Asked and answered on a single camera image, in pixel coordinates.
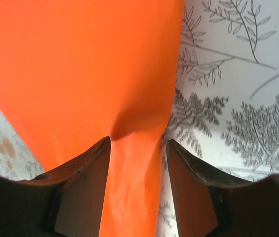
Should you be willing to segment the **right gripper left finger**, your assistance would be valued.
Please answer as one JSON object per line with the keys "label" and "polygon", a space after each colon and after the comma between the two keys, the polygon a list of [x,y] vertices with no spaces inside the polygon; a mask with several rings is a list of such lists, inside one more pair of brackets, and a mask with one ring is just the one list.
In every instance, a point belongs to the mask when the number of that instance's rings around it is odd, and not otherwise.
{"label": "right gripper left finger", "polygon": [[32,180],[0,177],[0,237],[97,237],[110,162],[104,137]]}

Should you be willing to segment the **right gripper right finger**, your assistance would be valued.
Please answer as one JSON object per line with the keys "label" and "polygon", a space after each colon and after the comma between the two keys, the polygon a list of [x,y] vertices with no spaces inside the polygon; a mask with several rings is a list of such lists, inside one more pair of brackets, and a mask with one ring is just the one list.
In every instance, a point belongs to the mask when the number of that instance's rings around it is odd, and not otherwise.
{"label": "right gripper right finger", "polygon": [[175,140],[166,154],[179,236],[279,237],[279,174],[247,181]]}

